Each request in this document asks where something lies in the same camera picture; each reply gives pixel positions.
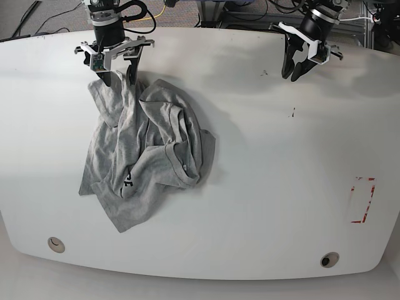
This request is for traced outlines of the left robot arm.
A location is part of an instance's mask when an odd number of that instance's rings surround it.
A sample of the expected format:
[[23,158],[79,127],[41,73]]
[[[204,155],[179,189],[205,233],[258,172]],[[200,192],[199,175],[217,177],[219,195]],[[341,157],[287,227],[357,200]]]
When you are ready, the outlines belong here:
[[294,82],[315,66],[329,62],[332,55],[343,59],[339,47],[329,45],[326,39],[348,6],[349,1],[311,1],[299,27],[283,22],[277,25],[285,35],[282,78]]

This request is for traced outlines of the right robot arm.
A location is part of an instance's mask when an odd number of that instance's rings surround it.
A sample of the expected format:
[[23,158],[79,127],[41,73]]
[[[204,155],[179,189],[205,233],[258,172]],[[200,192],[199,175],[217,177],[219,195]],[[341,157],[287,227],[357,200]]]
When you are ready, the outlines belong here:
[[143,47],[152,46],[154,40],[146,35],[155,31],[156,22],[149,31],[135,31],[124,27],[124,23],[138,21],[145,16],[155,17],[142,1],[83,1],[90,23],[94,28],[96,40],[89,44],[82,42],[74,52],[84,53],[84,64],[110,86],[112,60],[122,56],[130,65],[126,71],[127,80],[131,85],[136,83],[139,60]]

